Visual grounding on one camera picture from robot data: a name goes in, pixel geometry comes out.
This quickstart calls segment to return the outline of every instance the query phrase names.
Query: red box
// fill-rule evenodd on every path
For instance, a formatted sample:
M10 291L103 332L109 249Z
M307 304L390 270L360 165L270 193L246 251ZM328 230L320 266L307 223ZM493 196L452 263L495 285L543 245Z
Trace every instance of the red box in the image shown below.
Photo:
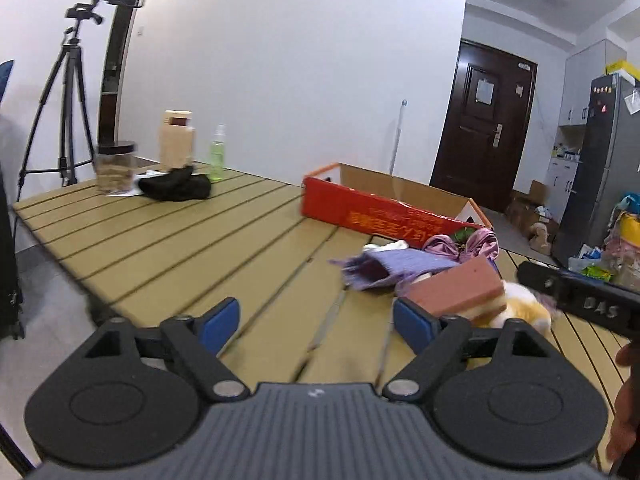
M306 175L302 214L422 248L433 235L493 228L476 203L397 176L332 164Z

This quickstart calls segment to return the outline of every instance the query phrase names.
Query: human hand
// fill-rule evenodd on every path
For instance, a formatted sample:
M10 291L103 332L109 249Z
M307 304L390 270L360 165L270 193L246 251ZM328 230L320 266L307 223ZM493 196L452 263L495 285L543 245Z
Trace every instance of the human hand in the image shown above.
M640 346L632 346L631 343L623 346L616 355L616 363L623 367L640 364ZM636 442L638 421L637 419L634 421L631 378L627 379L620 388L613 406L616 415L613 418L607 444L607 459L610 462L620 459Z

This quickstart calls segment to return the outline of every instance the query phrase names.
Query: white paper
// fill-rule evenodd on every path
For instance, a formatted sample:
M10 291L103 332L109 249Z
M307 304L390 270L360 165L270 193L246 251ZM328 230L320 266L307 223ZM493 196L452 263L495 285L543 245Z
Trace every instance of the white paper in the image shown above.
M107 196L138 196L138 195L142 195L142 191L136 185L136 183L141 178L149 178L150 176L160 176L160 175L164 175L164 174L166 174L166 171L154 171L154 170L146 170L146 173L135 174L133 176L133 185L132 185L130 191L120 191L120 192L116 192L116 193L111 193L111 194L109 194Z
M625 104L631 115L640 111L640 90L634 88L634 91L631 92L631 95L625 97Z
M476 88L476 103L490 105L493 96L494 84L483 79L478 81L478 88Z

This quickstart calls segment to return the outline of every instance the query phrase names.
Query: jar lid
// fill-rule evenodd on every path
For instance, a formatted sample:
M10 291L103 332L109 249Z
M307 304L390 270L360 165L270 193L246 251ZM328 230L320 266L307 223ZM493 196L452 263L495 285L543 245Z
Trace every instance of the jar lid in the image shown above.
M136 143L130 140L116 140L105 144L98 144L100 155L126 155L136 151Z

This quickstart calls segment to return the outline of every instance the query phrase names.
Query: kitchen cabinet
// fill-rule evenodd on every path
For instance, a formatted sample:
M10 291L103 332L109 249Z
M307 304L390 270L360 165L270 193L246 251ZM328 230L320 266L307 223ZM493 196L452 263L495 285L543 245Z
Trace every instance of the kitchen cabinet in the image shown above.
M578 162L574 160L552 157L549 162L545 179L548 190L545 206L551 211L551 217L558 223L562 220L566 203L569 201L577 168Z
M626 52L609 40L602 40L566 60L558 126L587 123L591 81L619 59L626 59Z

